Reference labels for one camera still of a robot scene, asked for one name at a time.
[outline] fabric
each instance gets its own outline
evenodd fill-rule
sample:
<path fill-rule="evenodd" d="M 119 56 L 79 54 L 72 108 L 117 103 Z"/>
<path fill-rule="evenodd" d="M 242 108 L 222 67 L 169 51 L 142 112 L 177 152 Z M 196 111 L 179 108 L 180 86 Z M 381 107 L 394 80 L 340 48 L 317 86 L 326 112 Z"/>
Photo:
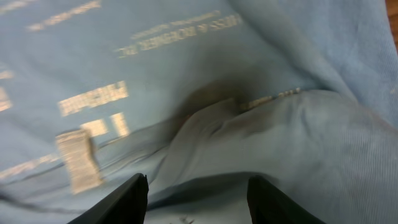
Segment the fabric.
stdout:
<path fill-rule="evenodd" d="M 0 222 L 69 222 L 138 172 L 151 183 L 148 223 L 190 220 L 217 197 L 223 207 L 201 222 L 245 222 L 232 201 L 241 184 L 191 207 L 162 205 L 188 181 L 245 172 L 273 178 L 327 223 L 396 220 L 397 54 L 382 0 L 2 1 L 0 35 Z M 215 112 L 174 138 L 184 116 L 230 97 L 272 101 L 242 115 L 234 103 L 205 109 Z M 274 126 L 237 122 L 217 141 L 197 132 L 245 116 Z M 104 184 L 72 195 L 55 136 L 80 127 L 99 148 Z M 239 136 L 245 128 L 261 139 Z"/>

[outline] brown wooden surface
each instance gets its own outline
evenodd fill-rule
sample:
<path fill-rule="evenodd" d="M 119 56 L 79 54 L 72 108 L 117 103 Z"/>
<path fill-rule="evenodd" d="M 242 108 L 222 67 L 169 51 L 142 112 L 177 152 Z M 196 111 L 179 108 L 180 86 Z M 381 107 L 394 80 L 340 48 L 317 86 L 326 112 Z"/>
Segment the brown wooden surface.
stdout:
<path fill-rule="evenodd" d="M 398 0 L 386 0 L 387 13 L 390 20 L 392 35 L 396 47 L 398 46 Z"/>

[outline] blue fabric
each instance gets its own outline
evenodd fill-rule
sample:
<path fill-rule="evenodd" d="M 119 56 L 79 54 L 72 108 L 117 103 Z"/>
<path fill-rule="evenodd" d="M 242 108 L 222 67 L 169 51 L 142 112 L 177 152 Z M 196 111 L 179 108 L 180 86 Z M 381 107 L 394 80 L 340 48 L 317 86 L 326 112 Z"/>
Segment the blue fabric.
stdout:
<path fill-rule="evenodd" d="M 58 155 L 54 137 L 84 123 L 102 119 L 108 132 L 94 137 L 103 185 L 71 195 L 62 158 L 8 175 L 0 193 L 13 203 L 0 202 L 0 222 L 66 223 L 137 172 L 151 182 L 148 223 L 247 223 L 253 173 L 327 223 L 397 220 L 398 63 L 384 1 L 102 0 L 60 22 L 52 16 L 88 2 L 5 11 L 8 3 L 0 6 L 0 72 L 13 76 L 0 80 L 0 172 Z M 42 30 L 27 28 L 38 23 Z M 169 28 L 132 39 L 161 24 Z M 139 43 L 176 30 L 184 37 L 160 47 Z M 121 81 L 128 96 L 63 115 L 61 101 Z M 243 114 L 231 101 L 204 109 L 175 138 L 183 119 L 161 123 L 226 98 L 264 96 L 274 100 Z M 110 142 L 119 137 L 116 113 L 130 135 Z M 212 176 L 203 185 L 214 194 L 191 206 L 163 201 Z"/>

